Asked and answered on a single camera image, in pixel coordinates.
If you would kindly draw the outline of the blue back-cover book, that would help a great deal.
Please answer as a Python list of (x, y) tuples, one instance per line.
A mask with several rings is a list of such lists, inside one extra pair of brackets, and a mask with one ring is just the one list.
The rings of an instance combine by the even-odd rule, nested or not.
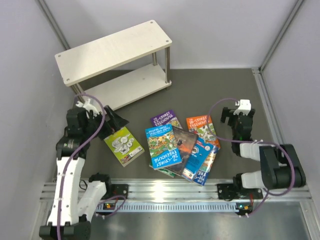
[(202, 138), (198, 138), (181, 176), (192, 182), (196, 178), (206, 158), (212, 152), (213, 147), (212, 144), (206, 143)]

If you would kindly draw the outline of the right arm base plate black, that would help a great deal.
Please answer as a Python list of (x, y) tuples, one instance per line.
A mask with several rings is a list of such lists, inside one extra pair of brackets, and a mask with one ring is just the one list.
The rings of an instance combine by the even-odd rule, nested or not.
[(230, 202), (232, 200), (262, 200), (263, 193), (259, 188), (238, 188), (232, 183), (219, 183), (217, 186), (218, 199)]

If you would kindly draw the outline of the dark tale of two cities book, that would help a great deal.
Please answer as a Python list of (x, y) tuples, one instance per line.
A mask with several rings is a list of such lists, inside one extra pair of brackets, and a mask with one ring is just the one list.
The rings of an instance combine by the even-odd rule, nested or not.
[(175, 126), (172, 126), (172, 129), (182, 162), (179, 164), (168, 166), (165, 169), (169, 170), (175, 175), (181, 176), (192, 153), (192, 150), (197, 143), (198, 135), (196, 133), (188, 132)]

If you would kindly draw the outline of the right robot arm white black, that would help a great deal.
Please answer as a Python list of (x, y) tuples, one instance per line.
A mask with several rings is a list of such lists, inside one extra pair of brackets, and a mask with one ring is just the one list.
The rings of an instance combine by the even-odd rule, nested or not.
[(294, 188), (306, 185), (306, 175), (296, 150), (291, 144), (276, 146), (264, 144), (262, 140), (253, 140), (253, 116), (255, 110), (248, 114), (236, 112), (235, 109), (224, 107), (220, 121), (228, 120), (231, 127), (231, 149), (238, 157), (252, 159), (260, 163), (260, 170), (238, 173), (232, 178), (233, 193), (238, 198), (246, 198), (249, 194), (261, 189), (288, 189), (293, 183)]

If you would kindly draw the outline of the green 104-storey treehouse book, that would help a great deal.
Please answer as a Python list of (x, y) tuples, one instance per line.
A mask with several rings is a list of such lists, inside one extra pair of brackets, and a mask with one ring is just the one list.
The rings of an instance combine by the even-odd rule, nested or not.
[(157, 169), (158, 172), (160, 173), (163, 173), (171, 178), (174, 178), (175, 177), (175, 174), (173, 172), (171, 172), (170, 170), (167, 170), (167, 169)]

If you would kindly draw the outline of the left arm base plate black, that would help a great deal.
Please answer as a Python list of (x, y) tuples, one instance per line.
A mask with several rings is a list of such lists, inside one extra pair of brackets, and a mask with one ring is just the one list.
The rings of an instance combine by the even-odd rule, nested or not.
[(101, 198), (102, 200), (107, 200), (113, 196), (122, 195), (126, 198), (129, 193), (129, 185), (128, 184), (111, 184), (106, 188), (106, 194)]

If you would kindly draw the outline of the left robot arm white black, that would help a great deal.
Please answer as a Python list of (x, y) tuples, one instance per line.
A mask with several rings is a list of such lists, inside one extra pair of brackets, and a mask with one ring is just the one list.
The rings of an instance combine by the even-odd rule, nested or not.
[(97, 207), (106, 201), (126, 201), (126, 196), (115, 194), (107, 174), (93, 174), (82, 197), (79, 188), (91, 140), (109, 137), (129, 121), (109, 106), (102, 112), (74, 107), (67, 111), (66, 121), (64, 134), (56, 144), (57, 177), (51, 212), (46, 224), (39, 228), (43, 240), (88, 240)]

